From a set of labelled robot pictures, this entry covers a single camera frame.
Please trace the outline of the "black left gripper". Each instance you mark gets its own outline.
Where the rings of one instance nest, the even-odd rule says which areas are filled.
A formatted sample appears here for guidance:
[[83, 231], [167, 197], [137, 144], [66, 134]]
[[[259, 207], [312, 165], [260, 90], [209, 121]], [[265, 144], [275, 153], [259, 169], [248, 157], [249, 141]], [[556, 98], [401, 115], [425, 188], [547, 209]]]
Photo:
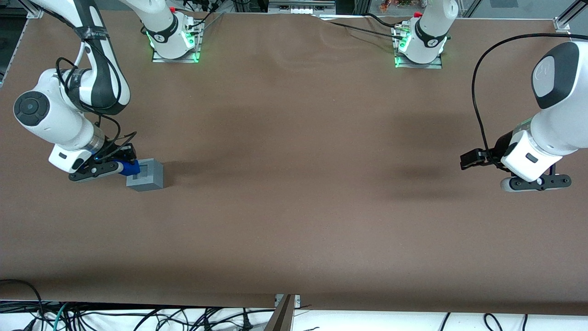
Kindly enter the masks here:
[[475, 148], [460, 156], [460, 169], [467, 170], [472, 167], [485, 167], [495, 165], [502, 171], [509, 171], [509, 169], [502, 163], [501, 159], [504, 157], [512, 140], [512, 132], [507, 132], [496, 141], [491, 153], [487, 149]]

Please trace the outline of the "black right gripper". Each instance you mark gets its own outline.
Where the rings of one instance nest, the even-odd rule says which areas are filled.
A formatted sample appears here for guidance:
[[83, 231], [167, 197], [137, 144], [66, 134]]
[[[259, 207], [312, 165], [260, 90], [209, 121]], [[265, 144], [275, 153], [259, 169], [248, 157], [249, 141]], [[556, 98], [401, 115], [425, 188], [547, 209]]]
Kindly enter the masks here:
[[133, 144], [126, 141], [120, 143], [121, 138], [112, 138], [105, 141], [104, 145], [92, 156], [93, 163], [107, 163], [119, 161], [134, 164], [136, 153]]

